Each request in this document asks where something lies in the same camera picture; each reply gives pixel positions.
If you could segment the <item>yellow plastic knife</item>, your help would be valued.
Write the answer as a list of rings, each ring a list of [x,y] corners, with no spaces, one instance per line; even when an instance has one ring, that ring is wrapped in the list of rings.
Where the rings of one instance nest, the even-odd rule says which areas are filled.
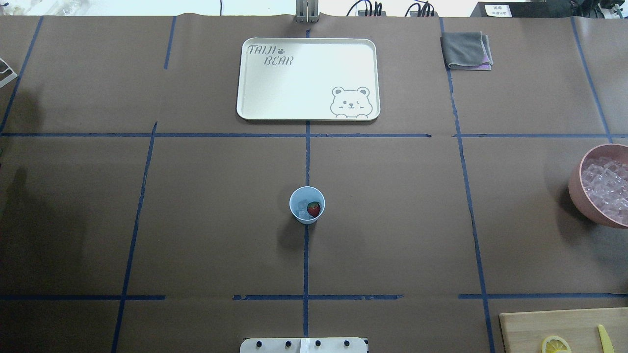
[[[601,324],[598,325],[598,333],[603,353],[615,353],[612,340],[610,339],[606,328]]]

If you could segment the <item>light blue cup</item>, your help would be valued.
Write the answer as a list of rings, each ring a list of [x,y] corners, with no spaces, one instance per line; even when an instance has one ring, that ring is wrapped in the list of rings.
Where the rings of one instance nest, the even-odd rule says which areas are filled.
[[[309,200],[309,202],[319,202],[321,203],[321,213],[317,218],[310,218],[308,220],[300,219],[297,216],[297,203],[302,200]],[[292,212],[292,215],[302,224],[313,224],[320,218],[326,208],[326,200],[320,190],[314,187],[300,187],[292,193],[289,199],[289,209]]]

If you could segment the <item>grey folded cloth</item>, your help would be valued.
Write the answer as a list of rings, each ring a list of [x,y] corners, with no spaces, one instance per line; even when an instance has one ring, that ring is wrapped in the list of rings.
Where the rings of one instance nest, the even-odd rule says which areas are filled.
[[[445,66],[450,70],[493,69],[489,36],[482,31],[444,32],[441,46]]]

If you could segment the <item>black power strip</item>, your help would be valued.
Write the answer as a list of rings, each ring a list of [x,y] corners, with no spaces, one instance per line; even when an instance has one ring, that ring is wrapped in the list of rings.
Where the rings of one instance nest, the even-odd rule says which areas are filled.
[[[493,18],[567,18],[574,15],[569,0],[478,1],[470,17]]]

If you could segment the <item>ice cube in cup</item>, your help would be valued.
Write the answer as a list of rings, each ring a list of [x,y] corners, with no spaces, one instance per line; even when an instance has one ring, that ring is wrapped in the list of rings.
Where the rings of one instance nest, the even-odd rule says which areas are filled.
[[[311,215],[308,213],[309,200],[302,200],[297,203],[297,216],[300,219],[308,220]]]

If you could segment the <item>lemon slices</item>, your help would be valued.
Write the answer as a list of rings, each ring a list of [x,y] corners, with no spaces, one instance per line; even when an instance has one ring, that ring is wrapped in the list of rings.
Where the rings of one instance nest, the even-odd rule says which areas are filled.
[[[541,353],[572,353],[572,348],[562,337],[547,336],[540,345]]]

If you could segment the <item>wooden cutting board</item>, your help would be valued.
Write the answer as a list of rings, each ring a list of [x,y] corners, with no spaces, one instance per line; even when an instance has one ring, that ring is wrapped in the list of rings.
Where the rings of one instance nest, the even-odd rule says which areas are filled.
[[[604,326],[616,353],[627,351],[626,307],[503,313],[499,316],[507,353],[541,353],[556,337],[573,353],[602,353],[599,326]]]

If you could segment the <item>pink bowl of ice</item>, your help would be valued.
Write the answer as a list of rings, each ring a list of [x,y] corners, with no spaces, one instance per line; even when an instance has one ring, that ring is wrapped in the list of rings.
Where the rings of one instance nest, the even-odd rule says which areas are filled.
[[[627,228],[627,154],[621,144],[603,144],[589,150],[568,183],[578,210],[594,223]]]

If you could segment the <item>aluminium frame post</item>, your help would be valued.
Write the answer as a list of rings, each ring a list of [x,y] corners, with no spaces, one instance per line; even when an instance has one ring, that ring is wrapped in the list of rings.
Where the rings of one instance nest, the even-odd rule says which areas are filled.
[[[317,23],[320,20],[319,0],[296,0],[296,23]]]

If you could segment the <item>red strawberry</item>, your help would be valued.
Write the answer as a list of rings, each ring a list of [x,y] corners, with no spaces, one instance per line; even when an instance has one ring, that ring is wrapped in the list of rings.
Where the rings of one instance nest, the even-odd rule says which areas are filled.
[[[321,210],[321,203],[319,202],[314,201],[307,204],[306,211],[311,218],[317,218],[320,215]]]

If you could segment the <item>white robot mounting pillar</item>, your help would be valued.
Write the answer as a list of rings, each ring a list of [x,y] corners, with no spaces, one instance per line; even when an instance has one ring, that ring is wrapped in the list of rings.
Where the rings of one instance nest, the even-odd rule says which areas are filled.
[[[245,339],[240,353],[368,353],[360,337],[281,337]]]

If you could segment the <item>cream bear tray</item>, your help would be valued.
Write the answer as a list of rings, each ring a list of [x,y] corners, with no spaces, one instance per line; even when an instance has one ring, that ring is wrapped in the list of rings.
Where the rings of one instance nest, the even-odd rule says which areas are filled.
[[[241,49],[237,113],[249,121],[379,117],[377,49],[363,38],[261,38]]]

